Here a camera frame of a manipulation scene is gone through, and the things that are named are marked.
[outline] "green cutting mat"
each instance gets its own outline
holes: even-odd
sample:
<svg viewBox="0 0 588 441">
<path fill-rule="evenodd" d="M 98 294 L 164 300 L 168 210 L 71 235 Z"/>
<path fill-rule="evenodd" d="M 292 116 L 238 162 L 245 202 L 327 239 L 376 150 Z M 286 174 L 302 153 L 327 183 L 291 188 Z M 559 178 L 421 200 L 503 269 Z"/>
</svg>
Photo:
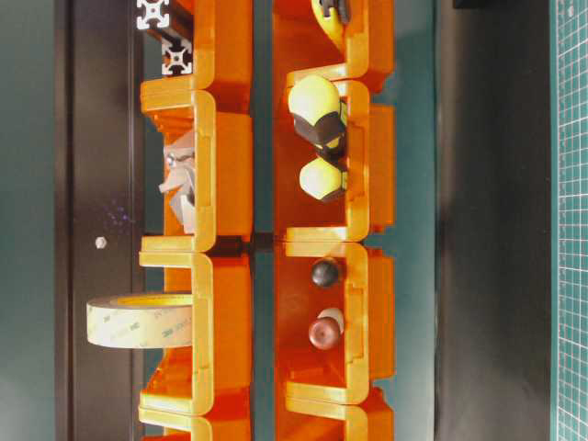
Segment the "green cutting mat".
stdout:
<svg viewBox="0 0 588 441">
<path fill-rule="evenodd" d="M 587 2 L 558 0 L 553 18 L 557 20 L 557 387 L 553 399 L 558 440 L 588 439 Z"/>
</svg>

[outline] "black knob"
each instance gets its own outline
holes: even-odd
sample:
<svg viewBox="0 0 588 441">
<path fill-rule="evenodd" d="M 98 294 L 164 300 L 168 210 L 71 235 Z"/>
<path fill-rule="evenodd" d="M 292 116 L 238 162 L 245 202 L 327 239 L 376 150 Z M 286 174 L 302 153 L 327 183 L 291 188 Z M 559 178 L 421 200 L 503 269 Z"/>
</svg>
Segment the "black knob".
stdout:
<svg viewBox="0 0 588 441">
<path fill-rule="evenodd" d="M 321 288 L 329 288 L 341 277 L 341 267 L 332 257 L 325 257 L 312 266 L 312 281 Z"/>
</svg>

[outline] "black panel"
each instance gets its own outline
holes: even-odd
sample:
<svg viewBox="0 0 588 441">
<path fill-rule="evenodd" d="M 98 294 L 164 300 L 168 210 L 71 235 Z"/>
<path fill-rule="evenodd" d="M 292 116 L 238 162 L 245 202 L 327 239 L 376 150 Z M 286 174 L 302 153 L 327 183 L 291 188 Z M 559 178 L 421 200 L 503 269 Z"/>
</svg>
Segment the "black panel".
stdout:
<svg viewBox="0 0 588 441">
<path fill-rule="evenodd" d="M 549 2 L 437 2 L 439 441 L 547 440 Z"/>
<path fill-rule="evenodd" d="M 472 9 L 486 5 L 489 0 L 453 0 L 453 7 L 457 9 Z"/>
<path fill-rule="evenodd" d="M 57 439 L 140 439 L 141 352 L 90 345 L 85 304 L 142 291 L 141 36 L 133 2 L 57 4 Z"/>
</svg>

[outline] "roll of tape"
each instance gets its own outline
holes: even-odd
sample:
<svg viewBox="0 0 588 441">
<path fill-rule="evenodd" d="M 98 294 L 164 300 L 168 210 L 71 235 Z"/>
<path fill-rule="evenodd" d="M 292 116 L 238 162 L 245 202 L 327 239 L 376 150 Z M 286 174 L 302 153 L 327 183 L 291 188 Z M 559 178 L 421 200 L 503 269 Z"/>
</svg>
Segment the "roll of tape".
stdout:
<svg viewBox="0 0 588 441">
<path fill-rule="evenodd" d="M 107 347 L 192 345 L 192 295 L 150 294 L 87 302 L 88 342 Z"/>
</svg>

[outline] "metal bracket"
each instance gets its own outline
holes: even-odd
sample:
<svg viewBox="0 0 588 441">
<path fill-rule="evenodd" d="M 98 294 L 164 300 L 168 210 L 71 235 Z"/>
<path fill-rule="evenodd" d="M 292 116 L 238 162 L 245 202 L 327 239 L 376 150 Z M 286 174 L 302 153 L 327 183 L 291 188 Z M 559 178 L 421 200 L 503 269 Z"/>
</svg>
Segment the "metal bracket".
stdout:
<svg viewBox="0 0 588 441">
<path fill-rule="evenodd" d="M 174 67 L 179 67 L 179 74 L 192 74 L 192 43 L 186 39 L 181 39 L 178 44 L 162 39 L 162 55 L 169 57 L 169 63 L 162 64 L 163 75 L 178 74 L 177 69 L 174 72 Z"/>
<path fill-rule="evenodd" d="M 170 17 L 169 14 L 162 13 L 162 6 L 169 6 L 169 0 L 156 0 L 155 3 L 147 0 L 137 0 L 137 8 L 145 8 L 145 15 L 137 17 L 137 29 L 145 30 L 150 28 L 149 21 L 157 20 L 157 28 L 169 28 Z"/>
</svg>

